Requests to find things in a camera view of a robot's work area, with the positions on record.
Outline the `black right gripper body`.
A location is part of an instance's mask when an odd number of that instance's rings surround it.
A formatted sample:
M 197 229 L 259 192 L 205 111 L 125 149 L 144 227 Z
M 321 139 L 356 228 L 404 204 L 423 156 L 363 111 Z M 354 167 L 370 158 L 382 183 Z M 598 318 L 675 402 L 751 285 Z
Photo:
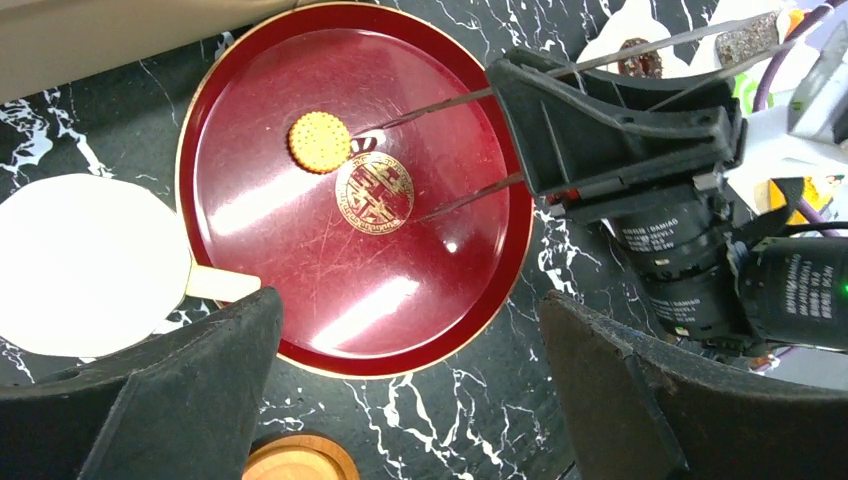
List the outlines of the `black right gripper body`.
M 647 180 L 628 180 L 617 171 L 591 175 L 570 180 L 547 196 L 546 213 L 581 224 L 646 214 L 721 194 L 726 175 L 722 170 L 690 171 Z

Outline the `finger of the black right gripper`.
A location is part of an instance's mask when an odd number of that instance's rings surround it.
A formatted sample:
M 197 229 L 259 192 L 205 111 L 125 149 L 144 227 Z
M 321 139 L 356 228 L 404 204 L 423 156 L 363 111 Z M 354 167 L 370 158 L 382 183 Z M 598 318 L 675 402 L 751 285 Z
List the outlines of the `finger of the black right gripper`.
M 566 63 L 535 52 L 536 68 Z M 610 171 L 630 180 L 709 172 L 741 162 L 747 121 L 727 80 L 634 78 L 594 69 L 567 80 L 570 98 L 546 98 L 533 152 L 558 160 L 568 181 Z

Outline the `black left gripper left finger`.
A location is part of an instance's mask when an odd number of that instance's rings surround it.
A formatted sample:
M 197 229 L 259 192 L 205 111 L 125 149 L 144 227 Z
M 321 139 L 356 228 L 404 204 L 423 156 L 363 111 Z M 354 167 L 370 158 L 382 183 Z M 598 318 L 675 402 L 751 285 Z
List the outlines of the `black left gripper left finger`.
M 238 479 L 283 326 L 262 288 L 206 318 L 1 389 L 5 479 Z

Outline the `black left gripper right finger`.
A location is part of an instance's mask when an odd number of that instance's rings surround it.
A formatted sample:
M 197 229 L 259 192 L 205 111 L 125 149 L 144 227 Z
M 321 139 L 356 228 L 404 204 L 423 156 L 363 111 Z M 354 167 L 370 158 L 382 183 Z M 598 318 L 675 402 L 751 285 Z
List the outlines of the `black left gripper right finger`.
M 847 395 L 751 374 L 552 291 L 539 327 L 584 479 L 843 479 Z

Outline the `chocolate donut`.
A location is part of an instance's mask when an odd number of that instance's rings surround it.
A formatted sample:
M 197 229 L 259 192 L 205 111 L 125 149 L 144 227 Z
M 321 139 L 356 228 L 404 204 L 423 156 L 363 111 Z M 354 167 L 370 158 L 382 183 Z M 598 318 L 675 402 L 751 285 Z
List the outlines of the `chocolate donut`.
M 660 79 L 664 70 L 662 58 L 656 50 L 620 60 L 617 67 L 620 75 L 634 78 Z

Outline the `strawberry cupcake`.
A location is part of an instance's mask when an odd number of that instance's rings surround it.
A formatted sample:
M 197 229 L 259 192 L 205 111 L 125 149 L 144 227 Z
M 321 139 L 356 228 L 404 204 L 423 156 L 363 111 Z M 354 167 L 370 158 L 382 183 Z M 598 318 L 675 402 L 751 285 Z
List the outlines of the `strawberry cupcake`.
M 782 44 L 805 18 L 806 12 L 801 9 L 776 10 L 740 30 L 718 35 L 714 48 L 719 64 L 728 67 Z

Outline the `black tongs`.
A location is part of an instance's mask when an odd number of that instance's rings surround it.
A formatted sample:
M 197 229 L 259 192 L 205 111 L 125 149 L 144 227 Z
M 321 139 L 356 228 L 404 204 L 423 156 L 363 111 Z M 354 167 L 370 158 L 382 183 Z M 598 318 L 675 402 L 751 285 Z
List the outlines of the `black tongs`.
M 647 54 L 658 54 L 660 51 L 675 45 L 711 35 L 743 29 L 768 16 L 768 13 L 760 13 L 748 18 L 727 20 L 688 32 L 658 38 L 652 42 L 642 37 L 632 36 L 626 40 L 615 42 L 613 45 L 617 49 L 605 55 L 595 56 L 577 63 L 566 62 L 550 68 L 536 68 L 529 64 L 530 61 L 541 58 L 537 53 L 515 50 L 486 69 L 488 87 L 421 107 L 379 125 L 370 125 L 362 128 L 354 136 L 356 138 L 366 137 L 410 123 L 427 114 L 493 97 L 497 100 L 509 128 L 520 163 L 519 172 L 512 175 L 509 180 L 458 200 L 444 209 L 455 209 L 472 202 L 476 197 L 485 196 L 490 191 L 518 182 L 523 183 L 531 195 L 538 198 L 561 193 L 566 190 L 568 183 L 566 175 L 562 172 L 561 162 L 558 160 L 543 162 L 543 154 L 532 151 L 541 145 L 539 140 L 530 136 L 532 132 L 541 128 L 541 115 L 533 114 L 532 109 L 540 109 L 546 98 L 568 100 L 570 98 L 570 87 L 567 85 L 567 80 L 571 77 L 579 79 L 585 71 L 636 59 Z

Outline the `white three-tier cake stand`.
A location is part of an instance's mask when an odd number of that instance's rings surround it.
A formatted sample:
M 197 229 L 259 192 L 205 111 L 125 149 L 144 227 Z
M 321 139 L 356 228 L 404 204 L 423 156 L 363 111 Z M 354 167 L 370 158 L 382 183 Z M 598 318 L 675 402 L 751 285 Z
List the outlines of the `white three-tier cake stand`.
M 789 177 L 845 175 L 839 192 L 847 190 L 847 138 L 836 131 L 847 117 L 846 22 L 834 26 L 820 49 L 807 43 L 808 33 L 818 28 L 812 10 L 799 8 L 794 1 L 718 1 L 708 23 L 790 8 L 804 10 L 806 18 L 785 41 L 737 64 L 719 64 L 714 44 L 720 34 L 698 40 L 690 62 L 681 60 L 673 47 L 659 53 L 664 68 L 661 79 L 728 68 L 732 95 L 736 75 L 748 73 L 759 79 L 754 111 L 745 117 L 748 134 L 743 163 L 726 175 L 730 187 L 756 213 L 771 211 L 770 180 L 777 184 Z M 799 214 L 804 223 L 823 221 L 803 198 Z

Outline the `orange round cookie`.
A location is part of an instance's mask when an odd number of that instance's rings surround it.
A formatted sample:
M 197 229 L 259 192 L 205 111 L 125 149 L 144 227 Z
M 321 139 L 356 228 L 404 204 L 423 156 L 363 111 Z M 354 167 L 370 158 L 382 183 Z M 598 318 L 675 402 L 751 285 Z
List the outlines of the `orange round cookie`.
M 298 118 L 289 129 L 287 140 L 294 161 L 315 174 L 338 169 L 351 155 L 350 131 L 338 117 L 324 111 Z

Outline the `yellow triangular cake slice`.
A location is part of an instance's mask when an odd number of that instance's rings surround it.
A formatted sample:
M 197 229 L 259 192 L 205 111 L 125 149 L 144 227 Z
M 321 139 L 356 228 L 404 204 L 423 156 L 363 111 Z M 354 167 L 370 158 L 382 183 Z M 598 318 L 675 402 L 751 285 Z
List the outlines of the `yellow triangular cake slice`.
M 834 208 L 835 196 L 845 183 L 845 175 L 805 177 L 802 198 L 825 221 L 835 220 L 838 216 Z M 774 210 L 785 206 L 785 196 L 775 181 L 770 180 L 767 185 L 770 209 Z

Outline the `green cube cake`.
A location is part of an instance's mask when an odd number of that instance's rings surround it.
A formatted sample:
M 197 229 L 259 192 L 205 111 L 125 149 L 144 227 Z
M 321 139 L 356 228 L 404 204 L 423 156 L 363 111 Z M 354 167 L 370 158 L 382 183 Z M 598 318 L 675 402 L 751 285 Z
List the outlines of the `green cube cake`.
M 733 96 L 739 100 L 740 110 L 744 117 L 754 111 L 754 100 L 759 89 L 759 79 L 748 73 L 734 77 Z

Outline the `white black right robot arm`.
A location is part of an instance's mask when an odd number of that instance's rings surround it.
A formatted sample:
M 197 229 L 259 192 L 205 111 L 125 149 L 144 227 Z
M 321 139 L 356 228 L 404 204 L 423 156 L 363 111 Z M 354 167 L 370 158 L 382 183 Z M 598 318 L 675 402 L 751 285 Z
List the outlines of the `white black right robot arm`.
M 579 71 L 524 49 L 486 77 L 524 182 L 554 217 L 607 221 L 663 329 L 730 355 L 768 344 L 847 347 L 847 241 L 782 207 L 740 224 L 725 176 L 748 123 L 722 69 L 659 79 Z

